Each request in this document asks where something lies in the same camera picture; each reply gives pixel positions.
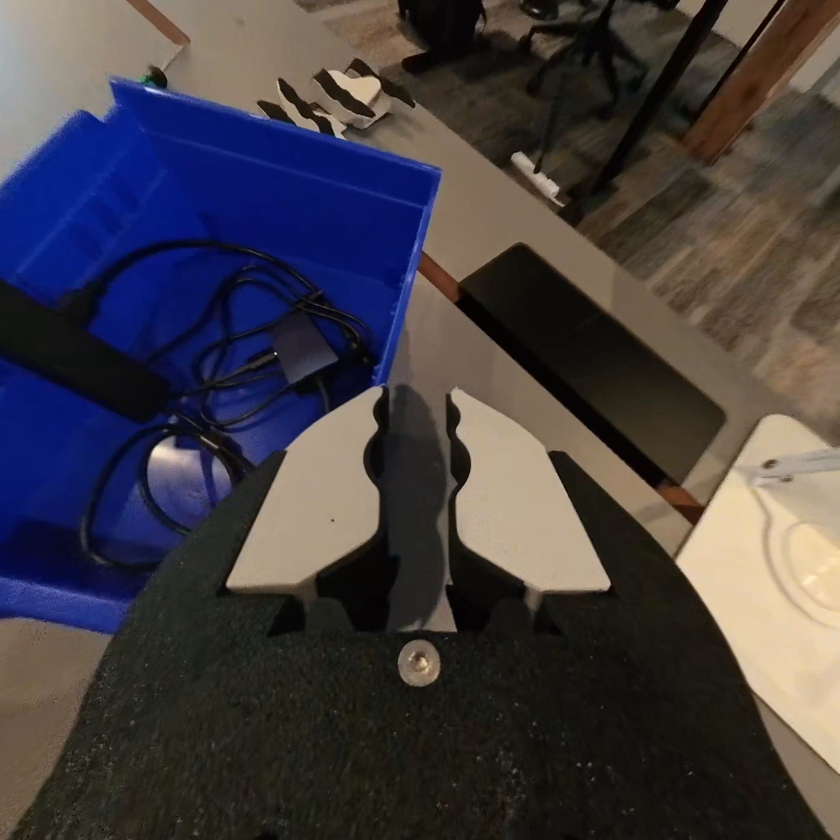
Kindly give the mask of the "black office chair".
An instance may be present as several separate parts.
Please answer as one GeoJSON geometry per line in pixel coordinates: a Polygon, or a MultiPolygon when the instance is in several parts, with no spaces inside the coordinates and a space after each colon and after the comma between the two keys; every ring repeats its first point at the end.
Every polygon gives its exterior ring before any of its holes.
{"type": "Polygon", "coordinates": [[[583,14],[575,20],[554,19],[538,22],[530,27],[530,30],[518,42],[519,50],[523,54],[530,54],[532,41],[537,35],[556,35],[568,40],[564,46],[556,49],[528,79],[525,91],[530,97],[537,97],[550,72],[561,67],[567,59],[579,57],[581,66],[588,67],[595,57],[598,59],[610,93],[608,102],[597,109],[595,114],[604,122],[614,119],[623,92],[637,92],[649,72],[648,66],[612,27],[615,5],[616,1],[605,2],[595,17],[587,17],[583,14]],[[634,71],[633,77],[626,85],[622,84],[618,76],[617,59],[628,64],[634,71]]]}

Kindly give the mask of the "long black usb hub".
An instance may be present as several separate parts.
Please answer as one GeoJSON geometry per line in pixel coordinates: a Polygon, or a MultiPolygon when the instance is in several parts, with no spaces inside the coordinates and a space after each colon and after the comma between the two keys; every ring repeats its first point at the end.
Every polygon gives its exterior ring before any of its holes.
{"type": "Polygon", "coordinates": [[[171,397],[164,378],[4,280],[1,357],[137,424],[162,413],[171,397]]]}

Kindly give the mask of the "blue plastic bin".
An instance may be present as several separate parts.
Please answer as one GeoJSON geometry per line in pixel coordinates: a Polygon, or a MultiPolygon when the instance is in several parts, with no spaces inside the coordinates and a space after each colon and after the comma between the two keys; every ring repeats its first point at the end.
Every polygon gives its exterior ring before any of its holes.
{"type": "Polygon", "coordinates": [[[2,181],[2,281],[164,378],[135,423],[2,361],[2,620],[114,634],[249,473],[384,385],[439,170],[114,78],[2,181]],[[305,312],[339,356],[287,383],[305,312]]]}

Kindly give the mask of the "white power strip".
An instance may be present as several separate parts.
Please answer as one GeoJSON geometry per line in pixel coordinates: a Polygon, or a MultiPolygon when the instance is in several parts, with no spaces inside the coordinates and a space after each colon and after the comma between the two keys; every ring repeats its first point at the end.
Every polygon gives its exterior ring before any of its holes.
{"type": "Polygon", "coordinates": [[[558,208],[565,207],[566,201],[564,200],[564,194],[560,185],[553,179],[546,176],[546,174],[544,174],[541,170],[538,170],[537,165],[531,162],[527,155],[517,151],[511,155],[510,163],[515,171],[519,173],[525,181],[538,192],[538,194],[558,208]]]}

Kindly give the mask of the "instruction sign stand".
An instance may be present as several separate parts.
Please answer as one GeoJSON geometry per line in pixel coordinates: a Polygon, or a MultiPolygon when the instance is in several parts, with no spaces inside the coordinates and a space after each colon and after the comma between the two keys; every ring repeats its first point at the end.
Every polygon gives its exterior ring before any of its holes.
{"type": "Polygon", "coordinates": [[[839,771],[838,448],[761,419],[677,555],[753,692],[839,771]]]}

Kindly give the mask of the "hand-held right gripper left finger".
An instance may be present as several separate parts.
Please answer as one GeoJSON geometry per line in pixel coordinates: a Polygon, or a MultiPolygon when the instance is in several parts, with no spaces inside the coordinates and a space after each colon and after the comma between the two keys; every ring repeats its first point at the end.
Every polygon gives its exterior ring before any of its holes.
{"type": "Polygon", "coordinates": [[[280,466],[226,589],[387,599],[396,581],[382,504],[389,393],[375,385],[302,432],[280,466]]]}

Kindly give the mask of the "grey usb hub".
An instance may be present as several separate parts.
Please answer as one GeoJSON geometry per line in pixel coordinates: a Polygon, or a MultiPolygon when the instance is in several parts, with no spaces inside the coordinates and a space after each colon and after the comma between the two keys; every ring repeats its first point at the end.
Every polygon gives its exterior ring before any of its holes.
{"type": "Polygon", "coordinates": [[[273,328],[270,348],[290,385],[299,385],[333,367],[339,356],[303,311],[288,313],[273,328]]]}

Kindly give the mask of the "wooden post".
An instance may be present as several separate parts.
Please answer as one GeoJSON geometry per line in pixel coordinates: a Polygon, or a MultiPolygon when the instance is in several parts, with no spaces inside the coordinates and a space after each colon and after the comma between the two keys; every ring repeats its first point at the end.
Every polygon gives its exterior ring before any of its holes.
{"type": "Polygon", "coordinates": [[[682,139],[685,150],[710,165],[724,155],[838,26],[838,1],[778,2],[682,139]]]}

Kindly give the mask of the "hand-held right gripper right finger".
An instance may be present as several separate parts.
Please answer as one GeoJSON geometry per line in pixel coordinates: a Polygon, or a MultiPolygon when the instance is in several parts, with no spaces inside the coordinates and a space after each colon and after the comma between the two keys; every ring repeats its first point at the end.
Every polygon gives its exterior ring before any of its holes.
{"type": "Polygon", "coordinates": [[[456,387],[447,395],[455,546],[527,591],[607,592],[611,582],[549,452],[456,387]]]}

